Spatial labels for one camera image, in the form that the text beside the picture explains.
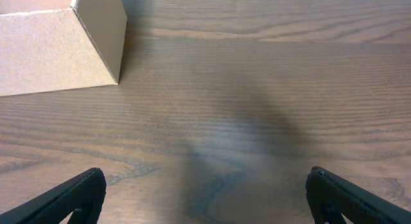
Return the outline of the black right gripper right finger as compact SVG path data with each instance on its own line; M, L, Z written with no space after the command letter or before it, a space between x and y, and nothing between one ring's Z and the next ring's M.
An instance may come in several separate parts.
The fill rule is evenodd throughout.
M312 167L306 180L306 199L315 224L410 224L410 212L335 175Z

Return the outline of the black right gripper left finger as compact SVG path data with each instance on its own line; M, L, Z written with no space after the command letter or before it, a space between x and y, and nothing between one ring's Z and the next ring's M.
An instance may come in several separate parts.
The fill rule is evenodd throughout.
M103 171L90 168L32 200L1 214L1 223L96 224L106 195Z

